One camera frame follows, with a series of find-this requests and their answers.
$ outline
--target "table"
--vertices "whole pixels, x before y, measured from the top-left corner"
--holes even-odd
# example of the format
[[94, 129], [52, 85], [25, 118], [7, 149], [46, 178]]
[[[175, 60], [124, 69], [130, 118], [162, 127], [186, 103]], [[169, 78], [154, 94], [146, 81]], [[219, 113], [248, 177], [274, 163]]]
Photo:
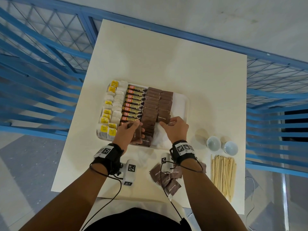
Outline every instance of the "table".
[[[205, 139], [215, 135], [239, 146], [232, 206], [244, 214], [246, 55], [103, 20], [80, 93], [52, 191], [61, 192], [87, 170], [94, 154], [108, 141], [97, 138], [103, 97], [113, 79], [184, 94], [189, 99], [187, 141], [207, 164], [211, 153]], [[121, 161], [140, 164], [132, 187], [123, 186], [118, 199], [168, 202], [149, 176], [163, 150], [130, 145]], [[217, 154], [225, 155], [222, 150]], [[183, 180], [174, 196], [190, 208]], [[119, 182], [107, 179], [99, 197], [112, 198]]]

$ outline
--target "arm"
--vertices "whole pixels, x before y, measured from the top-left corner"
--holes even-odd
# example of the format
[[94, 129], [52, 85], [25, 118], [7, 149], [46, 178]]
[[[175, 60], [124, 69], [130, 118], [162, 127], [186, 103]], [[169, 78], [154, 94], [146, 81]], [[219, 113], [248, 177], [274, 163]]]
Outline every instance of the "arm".
[[[169, 140], [172, 143], [186, 141], [188, 124], [180, 117], [171, 118], [170, 122], [169, 125], [160, 122]], [[201, 170], [195, 159], [185, 159], [181, 165], [195, 171]], [[202, 230], [247, 231], [231, 204], [204, 173], [183, 167], [182, 172], [189, 203]]]
[[[129, 143], [142, 143], [141, 140], [131, 142], [134, 131], [142, 123], [138, 120], [130, 128], [127, 128], [128, 124], [125, 123], [118, 127], [113, 141], [124, 150], [124, 153]], [[96, 163], [92, 167], [96, 171], [108, 175], [106, 167], [102, 164]], [[87, 169], [20, 230], [79, 230], [86, 220], [105, 180], [105, 176]]]

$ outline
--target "person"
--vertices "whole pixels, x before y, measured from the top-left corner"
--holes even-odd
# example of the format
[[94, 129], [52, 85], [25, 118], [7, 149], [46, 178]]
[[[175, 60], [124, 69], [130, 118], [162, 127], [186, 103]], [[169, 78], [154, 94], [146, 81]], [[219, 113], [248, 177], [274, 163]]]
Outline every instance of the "person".
[[[142, 123], [137, 120], [130, 128], [128, 128], [128, 123], [118, 127], [117, 134], [112, 143], [114, 146], [120, 147], [123, 154], [125, 154], [133, 138], [134, 131], [139, 125], [142, 125]], [[182, 118], [173, 117], [170, 119], [170, 124], [167, 125], [160, 122], [160, 125], [166, 131], [172, 144], [186, 142], [188, 124]], [[180, 164], [188, 169], [200, 170], [200, 165], [193, 157], [182, 160]], [[109, 166], [104, 166], [102, 163], [93, 163], [91, 166], [92, 169], [87, 169], [87, 171], [50, 201], [20, 230], [80, 230], [106, 180], [106, 176], [101, 174], [108, 175], [109, 173], [107, 169]], [[191, 171], [186, 168], [182, 168], [185, 189], [191, 209], [201, 230], [246, 231], [247, 229], [238, 214], [206, 174]], [[104, 209], [107, 210], [108, 206], [112, 208], [113, 202], [108, 204]], [[128, 229], [127, 226], [124, 226], [127, 224], [130, 225], [131, 230], [190, 229], [189, 226], [181, 225], [178, 221], [161, 214], [141, 208], [130, 208], [121, 213], [97, 217], [96, 221], [84, 230]]]

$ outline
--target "person's left hand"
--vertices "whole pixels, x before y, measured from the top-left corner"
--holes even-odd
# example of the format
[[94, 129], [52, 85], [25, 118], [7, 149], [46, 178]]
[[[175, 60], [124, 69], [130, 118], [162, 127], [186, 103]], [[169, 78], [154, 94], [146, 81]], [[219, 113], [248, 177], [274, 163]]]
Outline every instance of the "person's left hand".
[[118, 130], [116, 132], [115, 138], [112, 143], [115, 143], [119, 145], [119, 147], [124, 150], [123, 154], [127, 150], [127, 146], [130, 143], [142, 143], [142, 140], [132, 140], [134, 136], [135, 130], [138, 128], [139, 125], [142, 125], [140, 120], [134, 121], [133, 125], [130, 128], [127, 128], [127, 125], [131, 122], [123, 123], [118, 127]]

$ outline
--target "cup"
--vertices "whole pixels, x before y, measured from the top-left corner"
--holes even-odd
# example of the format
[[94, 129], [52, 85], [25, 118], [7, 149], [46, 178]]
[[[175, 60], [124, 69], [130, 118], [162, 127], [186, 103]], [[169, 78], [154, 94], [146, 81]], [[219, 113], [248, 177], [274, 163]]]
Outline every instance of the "cup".
[[221, 147], [220, 139], [218, 139], [216, 136], [211, 136], [207, 139], [206, 146], [211, 151], [218, 151]]
[[222, 145], [222, 150], [228, 155], [236, 155], [238, 152], [238, 147], [235, 142], [228, 141]]

